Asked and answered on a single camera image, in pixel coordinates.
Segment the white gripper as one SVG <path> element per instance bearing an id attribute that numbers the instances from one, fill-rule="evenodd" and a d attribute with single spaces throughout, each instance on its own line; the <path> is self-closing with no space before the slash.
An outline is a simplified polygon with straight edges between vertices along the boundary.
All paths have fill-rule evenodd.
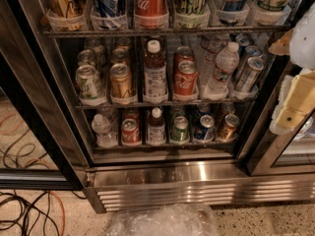
<path id="1" fill-rule="evenodd" d="M 303 68 L 297 76 L 285 76 L 270 131 L 276 135 L 292 132 L 315 108 L 315 3 L 294 29 L 275 41 L 269 52 L 290 55 L 290 61 Z"/>

